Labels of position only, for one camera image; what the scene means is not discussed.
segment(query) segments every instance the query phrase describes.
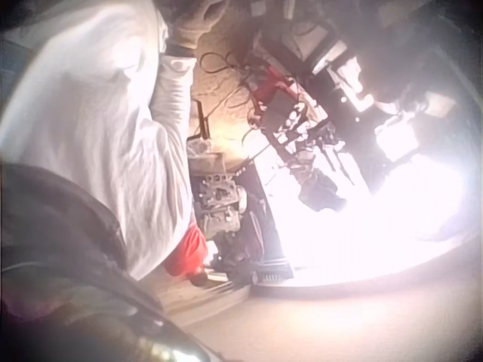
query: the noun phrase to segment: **white protective suit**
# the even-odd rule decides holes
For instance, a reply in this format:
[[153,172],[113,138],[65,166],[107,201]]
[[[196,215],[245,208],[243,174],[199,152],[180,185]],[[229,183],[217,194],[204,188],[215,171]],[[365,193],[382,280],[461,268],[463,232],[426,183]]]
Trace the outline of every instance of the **white protective suit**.
[[152,0],[65,0],[5,36],[35,56],[2,115],[2,157],[53,171],[105,204],[136,279],[177,246],[192,209],[195,59],[162,54],[166,36]]

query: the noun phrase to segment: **cable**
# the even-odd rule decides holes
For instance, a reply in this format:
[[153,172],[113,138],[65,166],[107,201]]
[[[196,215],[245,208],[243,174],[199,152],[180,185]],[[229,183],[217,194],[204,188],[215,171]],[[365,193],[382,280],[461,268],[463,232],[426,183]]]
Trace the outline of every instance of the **cable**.
[[292,24],[291,31],[292,31],[292,34],[293,35],[295,35],[295,36],[305,36],[305,35],[308,35],[311,32],[313,32],[317,28],[317,26],[318,26],[317,24],[315,24],[313,22],[310,22],[311,26],[307,30],[304,30],[303,32],[295,32],[294,31],[295,26],[297,26],[299,24],[303,24],[303,23],[306,23],[306,21],[299,21],[298,23],[293,23]]
[[[231,64],[228,61],[228,59],[231,55],[233,55],[232,51],[229,51],[228,53],[226,53],[225,57],[223,55],[221,55],[220,53],[217,53],[217,52],[214,52],[214,51],[208,51],[207,53],[204,53],[201,58],[199,58],[199,67],[206,74],[217,74],[217,73],[220,73],[220,72],[227,70],[227,69],[234,69],[234,70],[238,70],[238,71],[242,70],[242,67],[240,67],[238,64]],[[219,57],[225,63],[225,65],[218,68],[218,69],[215,69],[215,70],[206,69],[205,67],[203,67],[203,62],[205,61],[206,57],[209,57],[209,56]]]

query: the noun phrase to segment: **white sleeve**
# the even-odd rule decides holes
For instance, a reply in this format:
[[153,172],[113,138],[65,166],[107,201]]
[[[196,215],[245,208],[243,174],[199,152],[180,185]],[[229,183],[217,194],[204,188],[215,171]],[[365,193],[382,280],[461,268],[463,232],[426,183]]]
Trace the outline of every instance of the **white sleeve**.
[[153,121],[166,129],[170,146],[185,149],[184,153],[188,137],[190,90],[195,64],[195,58],[161,54],[150,106]]

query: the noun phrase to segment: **red glove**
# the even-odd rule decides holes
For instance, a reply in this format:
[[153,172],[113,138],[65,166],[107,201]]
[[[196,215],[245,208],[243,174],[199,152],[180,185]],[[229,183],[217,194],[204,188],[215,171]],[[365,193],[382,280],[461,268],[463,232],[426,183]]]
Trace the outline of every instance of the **red glove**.
[[163,266],[174,277],[195,275],[200,269],[203,270],[207,255],[206,238],[196,223],[192,223]]

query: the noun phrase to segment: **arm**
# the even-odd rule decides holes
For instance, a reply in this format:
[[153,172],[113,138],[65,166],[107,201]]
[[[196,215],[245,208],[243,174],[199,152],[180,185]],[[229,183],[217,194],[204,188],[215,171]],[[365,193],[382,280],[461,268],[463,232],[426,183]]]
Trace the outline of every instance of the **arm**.
[[174,21],[166,53],[160,56],[151,113],[153,120],[165,127],[168,142],[176,149],[186,148],[194,50],[199,38],[218,22],[228,4],[227,0],[193,0]]

